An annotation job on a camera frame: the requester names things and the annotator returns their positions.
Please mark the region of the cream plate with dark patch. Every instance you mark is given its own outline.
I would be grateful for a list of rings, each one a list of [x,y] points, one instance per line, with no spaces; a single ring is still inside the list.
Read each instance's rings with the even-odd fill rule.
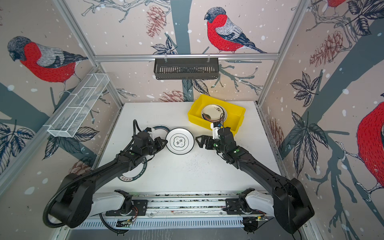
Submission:
[[[227,111],[220,105],[207,105],[203,107],[201,112],[202,118],[209,122],[224,122],[227,119]]]

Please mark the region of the green lettered plate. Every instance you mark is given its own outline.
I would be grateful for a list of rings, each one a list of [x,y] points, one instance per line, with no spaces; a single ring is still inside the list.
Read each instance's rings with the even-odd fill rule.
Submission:
[[[135,166],[130,172],[123,173],[118,177],[118,180],[122,182],[134,182],[138,180],[140,177],[143,176],[145,171],[147,170],[148,166],[148,159],[147,157],[144,157],[144,159]]]

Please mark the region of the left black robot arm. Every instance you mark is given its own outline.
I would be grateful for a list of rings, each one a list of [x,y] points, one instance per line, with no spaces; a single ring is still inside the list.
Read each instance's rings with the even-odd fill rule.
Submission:
[[[114,160],[86,174],[67,175],[57,192],[47,203],[42,220],[49,228],[75,228],[91,215],[93,195],[102,186],[123,173],[135,169],[147,156],[154,156],[168,141],[151,138],[148,132],[139,132]]]

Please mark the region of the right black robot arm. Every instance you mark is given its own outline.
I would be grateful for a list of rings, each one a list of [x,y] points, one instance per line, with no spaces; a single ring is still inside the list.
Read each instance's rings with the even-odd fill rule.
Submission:
[[[303,184],[273,172],[252,154],[237,145],[229,127],[214,128],[213,136],[195,137],[200,148],[215,150],[226,163],[233,165],[256,180],[272,196],[272,210],[280,226],[294,234],[314,215],[315,211]]]

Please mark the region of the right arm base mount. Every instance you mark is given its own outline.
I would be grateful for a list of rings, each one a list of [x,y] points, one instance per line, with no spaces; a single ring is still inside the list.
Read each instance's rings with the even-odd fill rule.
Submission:
[[[264,216],[266,214],[258,210],[252,210],[252,209],[244,210],[239,203],[239,199],[225,199],[225,202],[226,202],[225,207],[222,208],[222,210],[226,212],[228,215],[263,215]]]

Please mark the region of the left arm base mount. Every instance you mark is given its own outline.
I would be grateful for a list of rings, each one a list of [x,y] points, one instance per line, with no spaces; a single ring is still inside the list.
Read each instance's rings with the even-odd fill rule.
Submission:
[[[145,216],[148,200],[126,200],[118,210],[107,211],[108,217]]]

